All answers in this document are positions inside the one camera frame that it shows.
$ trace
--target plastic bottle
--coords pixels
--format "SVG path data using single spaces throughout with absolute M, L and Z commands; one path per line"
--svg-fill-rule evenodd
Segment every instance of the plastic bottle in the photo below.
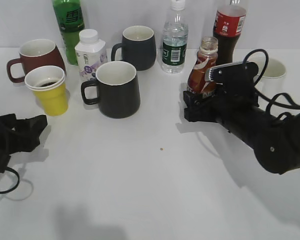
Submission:
M 171 0 L 171 9 L 164 24 L 161 68 L 166 73 L 180 73 L 185 65 L 188 42 L 185 6 L 186 0 Z
M 247 14 L 248 0 L 226 0 L 216 12 L 213 36 L 218 39 L 216 65 L 232 63 L 235 46 L 241 35 Z
M 85 28 L 80 0 L 52 0 L 54 13 L 65 45 L 68 62 L 77 65 L 75 46 L 79 32 Z
M 98 67 L 108 61 L 106 42 L 99 39 L 94 29 L 84 29 L 79 33 L 80 42 L 75 46 L 79 75 L 82 81 L 93 79 Z
M 215 82 L 206 82 L 205 74 L 207 69 L 216 65 L 218 59 L 218 39 L 213 36 L 206 36 L 202 39 L 197 60 L 191 71 L 187 82 L 187 90 L 194 94 L 202 94 L 203 98 L 211 96 L 215 89 Z

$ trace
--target black mug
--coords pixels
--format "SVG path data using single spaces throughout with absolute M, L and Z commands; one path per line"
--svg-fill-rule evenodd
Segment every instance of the black mug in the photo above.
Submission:
M 95 86 L 97 97 L 87 99 L 85 89 Z M 98 104 L 100 111 L 114 119 L 133 115 L 140 106 L 139 83 L 136 68 L 128 62 L 111 61 L 101 65 L 95 79 L 81 84 L 83 102 Z
M 122 60 L 135 66 L 137 71 L 151 68 L 156 61 L 157 48 L 154 31 L 147 26 L 130 26 L 122 33 L 122 43 L 113 46 L 111 61 L 122 48 Z

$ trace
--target bottle cap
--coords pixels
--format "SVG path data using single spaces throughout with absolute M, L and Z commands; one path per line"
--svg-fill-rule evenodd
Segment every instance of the bottle cap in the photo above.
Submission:
M 80 42 L 83 44 L 94 44 L 98 42 L 98 32 L 94 29 L 84 29 L 79 33 Z
M 171 0 L 171 8 L 175 11 L 184 10 L 186 7 L 186 0 Z
M 216 53 L 218 51 L 218 39 L 213 36 L 205 36 L 202 38 L 200 51 L 208 54 Z

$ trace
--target cola bottle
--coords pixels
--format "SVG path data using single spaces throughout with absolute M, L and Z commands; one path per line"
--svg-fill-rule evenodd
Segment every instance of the cola bottle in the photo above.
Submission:
M 247 14 L 248 0 L 230 0 L 218 7 L 213 36 L 218 39 L 216 65 L 232 63 L 235 46 L 241 35 Z

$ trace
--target small brown bottle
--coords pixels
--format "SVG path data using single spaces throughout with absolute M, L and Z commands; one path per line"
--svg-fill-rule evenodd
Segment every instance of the small brown bottle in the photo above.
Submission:
M 201 47 L 197 52 L 197 60 L 192 69 L 187 83 L 187 90 L 194 94 L 202 94 L 207 98 L 216 89 L 215 82 L 206 82 L 207 69 L 214 67 L 218 58 L 218 39 L 206 36 L 202 39 Z

